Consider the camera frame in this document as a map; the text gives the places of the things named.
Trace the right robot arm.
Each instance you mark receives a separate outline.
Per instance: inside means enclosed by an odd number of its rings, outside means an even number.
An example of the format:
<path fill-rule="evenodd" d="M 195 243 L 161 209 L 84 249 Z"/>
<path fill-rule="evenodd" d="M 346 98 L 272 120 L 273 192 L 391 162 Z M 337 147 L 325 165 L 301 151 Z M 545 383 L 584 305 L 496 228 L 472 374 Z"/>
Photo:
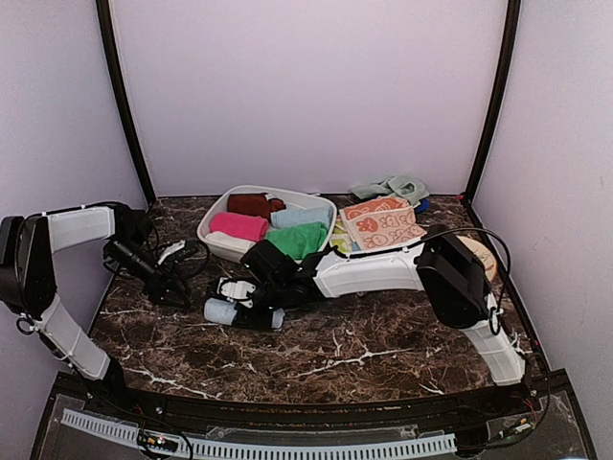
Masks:
<path fill-rule="evenodd" d="M 242 303 L 246 318 L 319 298 L 357 292 L 415 290 L 426 294 L 437 319 L 463 333 L 498 385 L 488 406 L 510 415 L 526 399 L 521 382 L 526 359 L 505 333 L 499 307 L 480 259 L 459 239 L 458 230 L 434 225 L 420 238 L 372 251 L 341 253 L 331 247 L 295 262 L 271 241 L 261 241 L 241 258 L 250 278 L 225 281 L 219 292 Z"/>

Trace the green microfiber towel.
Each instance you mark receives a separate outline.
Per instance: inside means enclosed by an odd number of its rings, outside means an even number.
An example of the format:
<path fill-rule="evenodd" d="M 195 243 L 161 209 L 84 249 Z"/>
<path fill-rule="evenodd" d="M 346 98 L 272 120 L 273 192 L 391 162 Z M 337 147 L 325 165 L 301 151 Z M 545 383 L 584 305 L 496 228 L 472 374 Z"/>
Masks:
<path fill-rule="evenodd" d="M 291 259 L 302 260 L 316 253 L 325 243 L 327 235 L 328 228 L 322 222 L 312 222 L 270 230 L 265 238 Z"/>

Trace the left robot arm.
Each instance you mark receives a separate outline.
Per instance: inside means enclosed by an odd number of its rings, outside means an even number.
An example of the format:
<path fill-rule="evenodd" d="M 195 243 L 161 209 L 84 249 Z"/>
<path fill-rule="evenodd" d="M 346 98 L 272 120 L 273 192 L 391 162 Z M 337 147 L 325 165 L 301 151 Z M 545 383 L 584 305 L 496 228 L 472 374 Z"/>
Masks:
<path fill-rule="evenodd" d="M 186 308 L 189 289 L 176 264 L 155 255 L 154 225 L 144 210 L 119 202 L 10 216 L 1 222 L 1 301 L 24 335 L 38 334 L 56 357 L 92 381 L 121 376 L 121 366 L 96 345 L 64 307 L 54 267 L 56 253 L 102 241 L 106 261 L 141 280 L 153 304 Z"/>

